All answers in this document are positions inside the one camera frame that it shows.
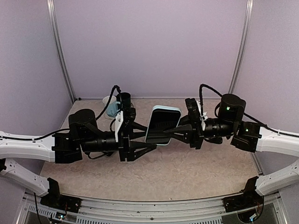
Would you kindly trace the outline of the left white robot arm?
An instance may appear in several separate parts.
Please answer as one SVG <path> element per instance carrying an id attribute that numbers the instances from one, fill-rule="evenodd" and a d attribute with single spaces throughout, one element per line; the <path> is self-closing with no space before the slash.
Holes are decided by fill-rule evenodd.
<path id="1" fill-rule="evenodd" d="M 53 206 L 62 207 L 65 204 L 65 196 L 60 193 L 58 182 L 31 172 L 15 159 L 70 164 L 82 160 L 82 154 L 101 152 L 107 155 L 118 152 L 121 161 L 135 161 L 157 147 L 155 144 L 135 140 L 145 135 L 133 131 L 145 129 L 134 122 L 135 116 L 134 108 L 120 111 L 116 116 L 115 130 L 108 132 L 98 128 L 93 110 L 81 109 L 69 116 L 68 128 L 45 136 L 29 137 L 1 132 L 0 174 L 40 197 L 46 197 Z"/>

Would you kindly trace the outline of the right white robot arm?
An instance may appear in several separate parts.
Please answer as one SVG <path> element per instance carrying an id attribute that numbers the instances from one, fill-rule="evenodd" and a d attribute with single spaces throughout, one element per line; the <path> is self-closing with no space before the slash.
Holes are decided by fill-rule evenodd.
<path id="1" fill-rule="evenodd" d="M 187 98 L 188 114 L 178 126 L 167 129 L 163 134 L 200 149 L 205 140 L 221 144 L 223 138 L 246 152 L 273 152 L 298 157 L 299 136 L 291 132 L 271 129 L 260 122 L 243 121 L 246 102 L 234 94 L 224 94 L 215 109 L 215 118 L 208 118 L 203 104 Z"/>

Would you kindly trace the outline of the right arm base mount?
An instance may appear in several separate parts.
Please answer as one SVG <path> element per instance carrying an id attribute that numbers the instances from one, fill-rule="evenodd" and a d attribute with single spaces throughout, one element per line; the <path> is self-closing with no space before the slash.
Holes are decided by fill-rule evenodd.
<path id="1" fill-rule="evenodd" d="M 226 212 L 243 210 L 264 204 L 264 196 L 260 196 L 256 192 L 257 179 L 258 176 L 248 179 L 245 188 L 241 190 L 241 194 L 223 198 Z"/>

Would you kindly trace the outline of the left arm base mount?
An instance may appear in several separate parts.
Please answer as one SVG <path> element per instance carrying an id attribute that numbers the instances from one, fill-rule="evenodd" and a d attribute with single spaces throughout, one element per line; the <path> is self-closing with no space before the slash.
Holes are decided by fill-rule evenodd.
<path id="1" fill-rule="evenodd" d="M 40 204 L 66 212 L 78 213 L 82 199 L 61 194 L 56 180 L 48 178 L 47 181 L 49 188 L 47 194 L 41 197 Z"/>

